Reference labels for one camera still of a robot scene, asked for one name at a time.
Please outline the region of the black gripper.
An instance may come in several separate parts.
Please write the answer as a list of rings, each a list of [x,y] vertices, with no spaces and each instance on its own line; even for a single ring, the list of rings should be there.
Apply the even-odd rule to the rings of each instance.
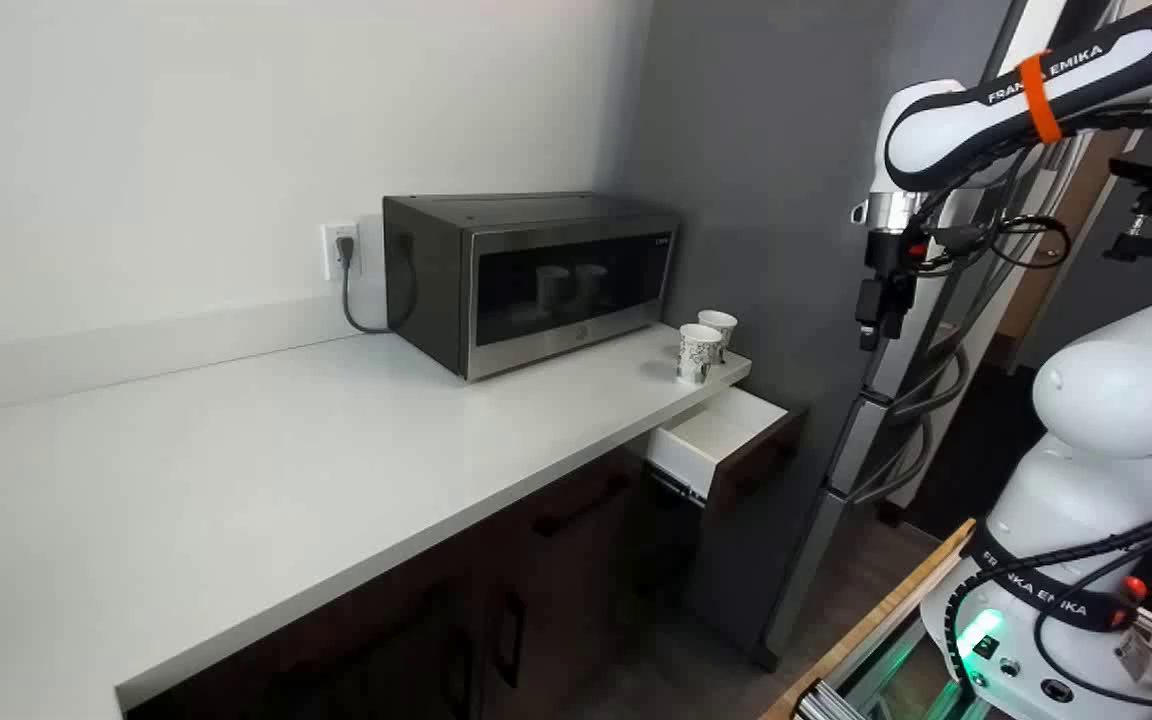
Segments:
[[[867,274],[860,281],[856,323],[860,346],[872,351],[897,340],[915,296],[915,274],[928,254],[922,230],[872,230],[862,249]]]

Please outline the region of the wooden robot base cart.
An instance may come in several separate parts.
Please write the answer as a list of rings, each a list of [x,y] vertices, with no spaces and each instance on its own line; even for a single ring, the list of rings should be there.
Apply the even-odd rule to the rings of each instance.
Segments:
[[[922,640],[918,602],[959,562],[977,522],[964,519],[889,594],[878,594],[760,720],[872,720],[878,690]]]

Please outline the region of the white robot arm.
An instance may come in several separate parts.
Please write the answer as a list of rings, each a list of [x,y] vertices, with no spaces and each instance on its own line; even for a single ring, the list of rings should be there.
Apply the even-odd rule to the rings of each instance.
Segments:
[[[1152,129],[1152,5],[967,87],[897,90],[874,137],[860,340],[891,340],[942,254],[942,194],[987,165],[1084,129]],[[1045,434],[959,562],[918,602],[946,674],[1010,720],[1152,720],[1127,653],[1152,553],[1152,307],[1105,323],[1030,379]]]

